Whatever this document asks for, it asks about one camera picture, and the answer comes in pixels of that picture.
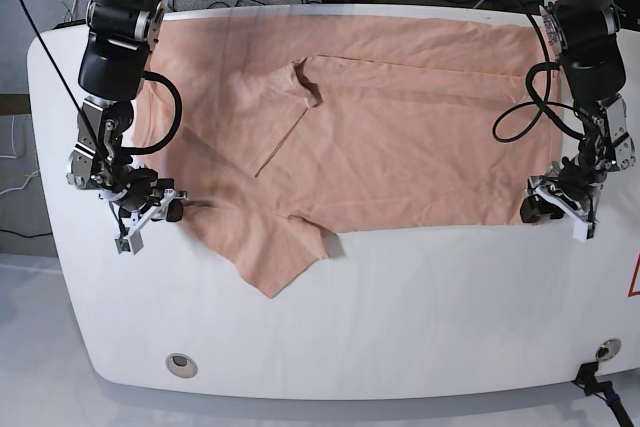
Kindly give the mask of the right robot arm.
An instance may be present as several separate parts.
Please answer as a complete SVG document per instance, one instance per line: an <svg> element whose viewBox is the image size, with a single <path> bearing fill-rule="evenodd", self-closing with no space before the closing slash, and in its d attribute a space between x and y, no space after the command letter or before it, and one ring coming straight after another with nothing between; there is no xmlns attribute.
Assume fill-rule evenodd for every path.
<svg viewBox="0 0 640 427"><path fill-rule="evenodd" d="M178 222L185 192L171 178L135 165L139 156L168 146L181 123L183 105L175 85L147 68L165 13L165 0L90 0L88 40L78 84L86 92L78 113L78 136L70 155L67 181L79 190L98 192L114 216L116 247L136 253L148 222ZM127 147L132 102L145 82L164 86L174 104L168 132L147 147Z"/></svg>

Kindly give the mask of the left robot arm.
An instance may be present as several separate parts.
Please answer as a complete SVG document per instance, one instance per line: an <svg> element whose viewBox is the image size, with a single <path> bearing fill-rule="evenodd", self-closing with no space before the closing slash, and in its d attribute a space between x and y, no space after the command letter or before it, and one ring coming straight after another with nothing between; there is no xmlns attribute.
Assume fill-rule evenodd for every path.
<svg viewBox="0 0 640 427"><path fill-rule="evenodd" d="M619 14L615 0L543 0L540 14L555 55L549 66L563 72L583 130L565 131L578 142L574 158L565 157L529 180L520 216L536 223L571 215L591 237L608 174L625 171L636 160L620 94L626 71L617 43Z"/></svg>

